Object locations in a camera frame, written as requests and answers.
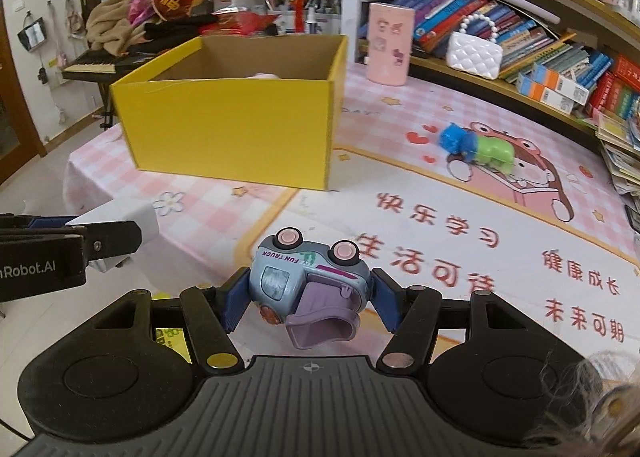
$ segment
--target pearl handle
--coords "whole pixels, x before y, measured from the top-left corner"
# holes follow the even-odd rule
[[[466,28],[469,27],[469,24],[473,20],[484,20],[491,26],[491,37],[489,38],[489,41],[491,43],[495,43],[495,39],[498,37],[498,28],[495,26],[495,23],[491,20],[491,18],[484,14],[473,13],[470,16],[466,16],[460,24],[460,33],[466,34]]]

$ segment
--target brown blanket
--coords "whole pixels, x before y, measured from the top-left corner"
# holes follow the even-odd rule
[[[119,56],[145,33],[144,24],[132,27],[127,20],[131,0],[105,0],[97,5],[86,22],[86,38],[91,49],[105,49]]]

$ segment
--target white wall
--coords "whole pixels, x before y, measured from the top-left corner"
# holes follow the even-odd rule
[[[18,72],[18,79],[22,86],[24,98],[27,101],[31,117],[35,123],[41,140],[48,136],[53,138],[77,120],[93,112],[101,106],[100,93],[96,84],[86,82],[67,82],[58,87],[54,87],[55,82],[42,85],[37,79],[40,60],[36,52],[27,52],[18,41],[17,34],[22,29],[22,22],[27,10],[30,10],[35,18],[43,17],[46,23],[49,39],[39,50],[42,60],[49,73],[49,78],[54,79],[53,69],[49,69],[49,60],[56,56],[56,46],[52,39],[52,23],[47,10],[47,0],[24,0],[25,8],[14,12],[13,6],[16,0],[2,0],[4,4],[4,18],[6,20],[9,44],[11,45],[14,57],[15,68]],[[78,40],[70,40],[66,37],[65,28],[65,4],[64,0],[51,0],[56,9],[56,20],[58,22],[58,35],[60,37],[60,47],[67,54],[69,59],[78,56],[86,46]],[[76,8],[80,7],[80,0],[74,0]],[[56,105],[62,108],[69,119],[64,124],[58,123],[58,113]]]

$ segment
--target pink object in box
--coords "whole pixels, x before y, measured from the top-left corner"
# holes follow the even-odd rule
[[[415,11],[391,4],[369,6],[367,78],[381,85],[406,83],[414,34]]]

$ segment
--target black cable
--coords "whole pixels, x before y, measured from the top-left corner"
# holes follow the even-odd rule
[[[32,440],[31,437],[27,437],[25,434],[18,432],[15,428],[9,426],[2,419],[0,419],[0,426],[4,426],[8,431],[13,433],[14,435],[17,435],[20,439],[24,439],[26,442],[31,442]]]

